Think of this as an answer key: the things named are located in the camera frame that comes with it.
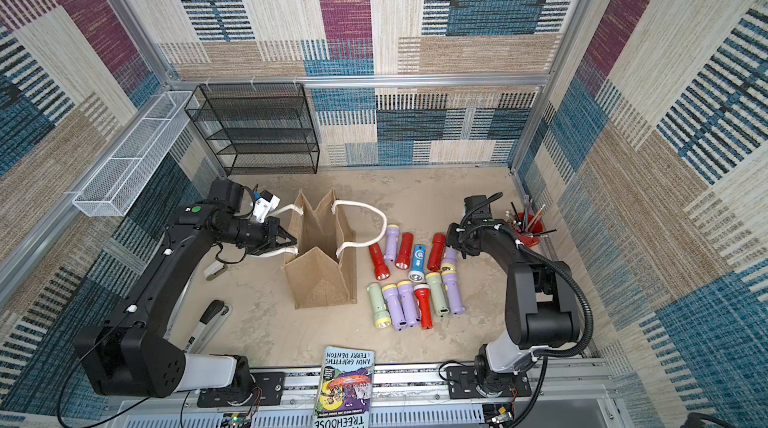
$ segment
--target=book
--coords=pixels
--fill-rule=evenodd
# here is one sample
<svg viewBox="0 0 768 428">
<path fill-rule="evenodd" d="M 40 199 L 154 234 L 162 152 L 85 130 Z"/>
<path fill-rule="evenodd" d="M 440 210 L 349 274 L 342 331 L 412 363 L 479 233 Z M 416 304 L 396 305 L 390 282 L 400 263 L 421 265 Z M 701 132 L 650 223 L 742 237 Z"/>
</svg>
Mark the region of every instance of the book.
<svg viewBox="0 0 768 428">
<path fill-rule="evenodd" d="M 368 428 L 373 352 L 328 346 L 317 387 L 314 428 Z"/>
</svg>

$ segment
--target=white rope handle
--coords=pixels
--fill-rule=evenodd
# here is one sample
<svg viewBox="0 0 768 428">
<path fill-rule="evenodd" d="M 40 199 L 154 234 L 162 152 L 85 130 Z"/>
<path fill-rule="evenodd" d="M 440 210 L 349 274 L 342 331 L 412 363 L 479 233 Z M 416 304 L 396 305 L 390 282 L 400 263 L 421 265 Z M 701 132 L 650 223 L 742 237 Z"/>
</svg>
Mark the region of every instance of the white rope handle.
<svg viewBox="0 0 768 428">
<path fill-rule="evenodd" d="M 298 255 L 299 249 L 296 248 L 295 246 L 285 246 L 282 249 L 267 251 L 266 253 L 262 253 L 261 255 L 248 255 L 248 256 L 252 256 L 255 259 L 266 259 L 266 258 L 269 258 L 270 256 L 279 255 L 280 253 L 293 253 L 294 255 Z"/>
<path fill-rule="evenodd" d="M 298 213 L 301 216 L 304 216 L 304 209 L 299 208 L 298 206 L 291 203 L 290 205 L 285 205 L 283 208 L 278 209 L 272 213 L 270 213 L 270 216 L 278 216 L 280 213 L 283 213 L 287 210 L 293 210 L 294 212 Z"/>
<path fill-rule="evenodd" d="M 386 232 L 386 215 L 384 215 L 384 212 L 379 210 L 376 207 L 370 206 L 367 203 L 361 203 L 361 202 L 353 202 L 351 200 L 337 200 L 333 203 L 331 206 L 331 213 L 334 215 L 336 214 L 336 206 L 337 205 L 351 205 L 351 206 L 361 206 L 364 209 L 371 210 L 372 212 L 376 213 L 378 216 L 382 217 L 383 224 L 382 224 L 382 231 L 379 233 L 379 236 L 374 238 L 373 240 L 369 241 L 344 241 L 341 243 L 341 246 L 338 250 L 336 250 L 336 258 L 339 259 L 341 257 L 341 252 L 344 251 L 345 248 L 351 246 L 355 248 L 361 248 L 365 246 L 373 245 L 374 243 L 378 243 L 380 239 L 384 238 L 384 233 Z"/>
</svg>

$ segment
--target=white mesh basket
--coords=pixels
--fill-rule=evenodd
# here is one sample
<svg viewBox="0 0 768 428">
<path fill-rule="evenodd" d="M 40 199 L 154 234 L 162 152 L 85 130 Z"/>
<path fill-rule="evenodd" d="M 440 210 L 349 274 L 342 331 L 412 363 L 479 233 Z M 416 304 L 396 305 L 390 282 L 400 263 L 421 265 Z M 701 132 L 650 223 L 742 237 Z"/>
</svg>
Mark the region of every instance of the white mesh basket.
<svg viewBox="0 0 768 428">
<path fill-rule="evenodd" d="M 73 202 L 87 216 L 125 216 L 200 105 L 190 91 L 166 92 L 85 184 Z"/>
</svg>

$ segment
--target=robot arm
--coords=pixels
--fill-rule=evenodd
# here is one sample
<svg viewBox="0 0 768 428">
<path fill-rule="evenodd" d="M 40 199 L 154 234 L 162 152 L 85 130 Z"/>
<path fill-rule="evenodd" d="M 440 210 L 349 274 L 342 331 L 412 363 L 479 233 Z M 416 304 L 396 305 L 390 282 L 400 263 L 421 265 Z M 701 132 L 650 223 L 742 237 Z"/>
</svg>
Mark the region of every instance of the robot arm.
<svg viewBox="0 0 768 428">
<path fill-rule="evenodd" d="M 234 243 L 247 254 L 260 255 L 296 243 L 274 217 L 262 217 L 264 222 L 260 223 L 235 216 L 243 193 L 242 185 L 216 180 L 206 200 L 176 208 L 168 218 L 162 245 L 128 295 L 102 325 L 80 330 L 74 339 L 75 353 L 82 358 L 82 367 L 97 394 L 163 397 L 176 390 L 230 383 L 250 392 L 244 356 L 206 359 L 209 355 L 185 354 L 163 338 L 176 300 L 211 246 Z M 272 196 L 262 193 L 260 199 L 265 198 Z M 227 361 L 232 366 L 226 383 L 190 385 L 197 382 L 191 380 L 193 370 L 185 370 L 188 362 L 201 366 L 206 360 L 211 364 Z"/>
<path fill-rule="evenodd" d="M 446 246 L 461 251 L 464 258 L 485 251 L 507 274 L 506 329 L 496 341 L 483 345 L 475 357 L 478 391 L 485 396 L 498 396 L 500 386 L 513 383 L 515 376 L 533 366 L 538 352 L 554 356 L 549 348 L 578 340 L 580 323 L 577 295 L 571 288 L 578 286 L 570 277 L 568 265 L 547 260 L 521 246 L 507 222 L 493 218 L 488 207 L 490 201 L 484 195 L 464 199 L 466 215 L 461 223 L 448 227 Z M 537 301 L 537 293 L 551 295 L 552 299 Z M 581 290 L 579 299 L 586 301 Z M 591 337 L 589 318 L 579 342 L 581 346 Z M 557 354 L 572 356 L 567 351 Z"/>
</svg>

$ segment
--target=metal mesh shelf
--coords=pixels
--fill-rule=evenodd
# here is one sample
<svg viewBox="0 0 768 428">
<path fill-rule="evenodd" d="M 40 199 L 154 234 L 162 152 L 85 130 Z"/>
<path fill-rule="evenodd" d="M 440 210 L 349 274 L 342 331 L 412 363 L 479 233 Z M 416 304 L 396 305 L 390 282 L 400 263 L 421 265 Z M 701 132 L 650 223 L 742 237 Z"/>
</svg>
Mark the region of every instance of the metal mesh shelf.
<svg viewBox="0 0 768 428">
<path fill-rule="evenodd" d="M 320 147 L 300 84 L 200 85 L 187 115 L 227 174 L 317 173 Z"/>
<path fill-rule="evenodd" d="M 87 216 L 125 216 L 198 107 L 192 92 L 166 92 L 85 184 L 72 203 Z"/>
</svg>

